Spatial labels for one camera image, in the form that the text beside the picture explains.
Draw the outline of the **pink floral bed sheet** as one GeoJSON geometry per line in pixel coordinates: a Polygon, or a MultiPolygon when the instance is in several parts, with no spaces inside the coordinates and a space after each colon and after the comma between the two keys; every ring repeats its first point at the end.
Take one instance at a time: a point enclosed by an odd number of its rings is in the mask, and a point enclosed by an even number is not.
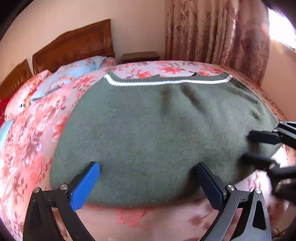
{"type": "MultiPolygon", "coordinates": [[[[79,98],[105,73],[123,78],[213,76],[228,72],[248,85],[280,120],[285,115],[267,94],[242,73],[228,67],[188,61],[155,61],[102,66],[39,99],[15,117],[1,147],[1,221],[3,239],[21,240],[35,187],[50,189],[49,170],[67,118],[79,98]]],[[[199,200],[160,208],[107,208],[86,205],[78,215],[96,240],[199,240],[216,216],[199,200]]]]}

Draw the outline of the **wooden headboard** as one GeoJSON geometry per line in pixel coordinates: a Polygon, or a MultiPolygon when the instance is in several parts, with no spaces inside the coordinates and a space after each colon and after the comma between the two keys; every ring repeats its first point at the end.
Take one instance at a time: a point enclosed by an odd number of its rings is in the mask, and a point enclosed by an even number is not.
{"type": "Polygon", "coordinates": [[[93,56],[114,57],[111,20],[65,32],[32,56],[35,74],[93,56]]]}

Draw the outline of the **pink floral pillow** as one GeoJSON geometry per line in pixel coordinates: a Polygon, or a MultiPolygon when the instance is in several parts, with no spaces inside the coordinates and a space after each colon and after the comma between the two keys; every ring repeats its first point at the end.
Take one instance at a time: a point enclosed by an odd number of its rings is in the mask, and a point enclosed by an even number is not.
{"type": "Polygon", "coordinates": [[[51,75],[52,73],[49,70],[44,70],[26,81],[8,102],[4,113],[4,120],[12,121],[16,116],[23,113],[30,106],[29,100],[37,91],[37,88],[51,75]]]}

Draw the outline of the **pink floral curtain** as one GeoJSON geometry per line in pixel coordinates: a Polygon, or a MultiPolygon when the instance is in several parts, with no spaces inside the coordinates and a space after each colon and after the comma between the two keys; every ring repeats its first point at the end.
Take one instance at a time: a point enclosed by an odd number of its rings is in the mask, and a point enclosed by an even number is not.
{"type": "Polygon", "coordinates": [[[166,60],[226,66],[262,83],[270,44],[262,1],[166,1],[165,10],[166,60]]]}

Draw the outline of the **green and cream knit sweater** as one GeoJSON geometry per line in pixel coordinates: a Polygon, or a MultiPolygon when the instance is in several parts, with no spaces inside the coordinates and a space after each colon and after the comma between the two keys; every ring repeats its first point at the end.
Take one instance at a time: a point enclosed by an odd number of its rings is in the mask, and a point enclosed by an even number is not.
{"type": "Polygon", "coordinates": [[[140,207],[193,199],[202,194],[192,172],[197,163],[236,184],[254,172],[239,163],[244,153],[272,157],[280,148],[251,143],[249,132],[277,125],[265,103],[227,73],[124,79],[110,72],[70,114],[50,184],[68,183],[97,162],[92,204],[140,207]]]}

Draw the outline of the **blue floral folded quilt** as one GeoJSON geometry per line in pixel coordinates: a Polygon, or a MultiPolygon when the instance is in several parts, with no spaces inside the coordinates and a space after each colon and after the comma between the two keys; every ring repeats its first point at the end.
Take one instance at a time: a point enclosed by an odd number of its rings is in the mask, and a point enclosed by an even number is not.
{"type": "Polygon", "coordinates": [[[94,56],[61,66],[56,72],[52,73],[49,77],[46,77],[38,86],[30,99],[31,104],[56,89],[70,84],[85,73],[99,69],[106,58],[107,57],[103,56],[94,56]]]}

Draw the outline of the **dark wooden nightstand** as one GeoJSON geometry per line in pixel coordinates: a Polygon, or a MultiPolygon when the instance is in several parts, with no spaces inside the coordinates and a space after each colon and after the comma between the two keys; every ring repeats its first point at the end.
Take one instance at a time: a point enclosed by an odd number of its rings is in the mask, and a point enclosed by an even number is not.
{"type": "Polygon", "coordinates": [[[160,56],[153,51],[148,52],[134,52],[126,53],[121,57],[121,63],[134,63],[134,62],[145,62],[145,61],[158,61],[160,56]]]}

